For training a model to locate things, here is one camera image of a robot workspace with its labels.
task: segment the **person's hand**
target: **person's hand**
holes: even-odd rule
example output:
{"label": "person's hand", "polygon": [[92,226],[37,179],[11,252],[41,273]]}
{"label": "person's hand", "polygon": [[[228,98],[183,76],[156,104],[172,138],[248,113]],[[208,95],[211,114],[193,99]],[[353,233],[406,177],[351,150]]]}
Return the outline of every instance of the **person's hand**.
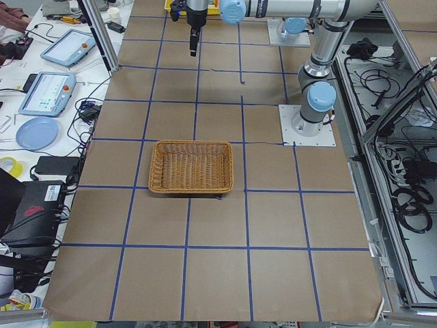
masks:
{"label": "person's hand", "polygon": [[29,24],[31,19],[30,19],[30,17],[28,17],[28,16],[23,16],[23,17],[21,17],[21,20],[22,20],[22,21],[25,21],[26,23]]}

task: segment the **tape roll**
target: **tape roll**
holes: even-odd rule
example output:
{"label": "tape roll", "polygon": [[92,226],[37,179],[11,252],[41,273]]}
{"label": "tape roll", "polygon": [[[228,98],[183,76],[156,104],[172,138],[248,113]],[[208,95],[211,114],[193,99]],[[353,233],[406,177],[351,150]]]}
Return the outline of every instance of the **tape roll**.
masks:
{"label": "tape roll", "polygon": [[4,169],[14,178],[18,178],[23,172],[23,166],[12,157],[3,157],[0,159],[0,168]]}

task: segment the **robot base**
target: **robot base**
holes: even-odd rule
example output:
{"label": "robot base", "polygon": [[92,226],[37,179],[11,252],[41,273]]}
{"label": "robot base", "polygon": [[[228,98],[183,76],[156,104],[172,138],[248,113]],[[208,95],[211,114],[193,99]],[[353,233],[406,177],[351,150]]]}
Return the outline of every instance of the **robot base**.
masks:
{"label": "robot base", "polygon": [[268,36],[271,46],[295,46],[296,48],[309,48],[311,42],[307,32],[302,32],[296,35],[290,34],[288,38],[281,39],[278,36],[278,26],[281,24],[281,19],[268,19]]}
{"label": "robot base", "polygon": [[330,124],[323,125],[320,132],[314,137],[305,137],[297,133],[292,127],[292,118],[300,111],[300,105],[279,105],[281,117],[282,140],[286,146],[316,146],[335,147],[335,139]]}

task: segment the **white table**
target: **white table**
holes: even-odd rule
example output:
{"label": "white table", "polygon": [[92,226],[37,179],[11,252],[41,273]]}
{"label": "white table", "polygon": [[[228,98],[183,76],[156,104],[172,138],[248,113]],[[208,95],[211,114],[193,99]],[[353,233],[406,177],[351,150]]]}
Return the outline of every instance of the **white table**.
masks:
{"label": "white table", "polygon": [[[127,25],[132,6],[133,4],[118,6],[123,26]],[[102,18],[106,22],[109,20],[109,15],[106,12],[102,12]],[[90,32],[90,28],[86,24],[71,25],[61,22],[59,20],[47,20],[42,16],[41,10],[38,10],[37,14],[30,22],[28,29],[32,29],[35,25],[40,23],[48,23],[53,25],[53,28],[49,32],[50,36],[61,36],[69,29],[77,29],[79,31],[85,31],[88,33]],[[40,25],[34,31],[40,35],[45,36],[49,28],[50,27],[48,25]],[[108,34],[113,45],[115,46],[115,50],[117,51],[122,43],[124,34],[117,33],[111,30],[108,30]],[[103,63],[97,46],[95,46],[89,52],[89,54],[77,65],[68,69],[66,67],[42,59],[40,57],[40,53],[45,50],[51,43],[38,36],[32,35],[32,33],[30,33],[29,36],[31,36],[34,40],[23,60],[15,60],[9,65],[4,66],[0,69],[0,89],[21,89],[24,86],[27,77],[31,73],[72,72],[76,75],[76,86],[72,93],[72,97],[69,100],[65,110],[60,114],[58,118],[55,118],[59,126],[59,134],[56,140],[51,145],[44,149],[41,149],[41,151],[47,152],[55,156],[65,156],[78,146],[77,142],[67,136],[67,129],[70,126],[73,117],[76,115],[76,109],[74,107],[75,102],[81,98],[88,97],[89,94],[93,90],[95,90],[98,85],[105,81],[92,95],[92,97],[94,98],[99,98],[103,100],[108,88],[108,78],[110,77],[110,75]],[[20,146],[15,142],[15,135],[17,130],[22,124],[34,118],[34,116],[16,115],[16,112],[18,111],[20,104],[24,100],[24,97],[25,95],[20,92],[0,93],[0,100],[3,101],[3,106],[0,109],[0,125],[4,121],[6,121],[7,115],[12,117],[13,119],[15,118],[15,124],[11,125],[4,133],[0,134],[0,158],[7,156],[15,158],[23,165],[23,172],[18,177],[18,179],[20,181],[29,181],[31,180],[29,176],[30,168],[35,165],[39,157],[44,154],[30,152],[26,150],[16,151],[16,149],[20,149]],[[75,127],[79,133],[88,131],[90,128],[88,124],[82,122],[81,120],[79,120],[75,124]],[[78,155],[79,152],[77,150],[71,154],[71,156]],[[40,179],[63,180],[65,179],[65,176],[40,176]],[[72,198],[73,196],[71,195],[67,196],[67,205],[71,205]],[[65,224],[61,224],[57,232],[57,238],[62,239],[62,236],[64,235],[64,230]],[[53,267],[54,263],[49,263],[46,272],[52,270]],[[33,292],[32,294],[35,296],[39,296],[43,299],[45,297],[47,288],[48,284],[42,287],[37,287],[35,292]],[[32,323],[28,324],[20,323],[19,325],[20,327],[35,327],[31,326]]]}

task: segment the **light blue plate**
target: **light blue plate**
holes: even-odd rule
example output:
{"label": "light blue plate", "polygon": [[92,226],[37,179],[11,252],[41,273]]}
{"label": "light blue plate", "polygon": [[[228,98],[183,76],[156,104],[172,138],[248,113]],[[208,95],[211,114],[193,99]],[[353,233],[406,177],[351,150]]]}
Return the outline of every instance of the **light blue plate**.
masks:
{"label": "light blue plate", "polygon": [[33,118],[25,122],[16,132],[16,142],[27,150],[39,150],[50,145],[59,128],[52,118]]}

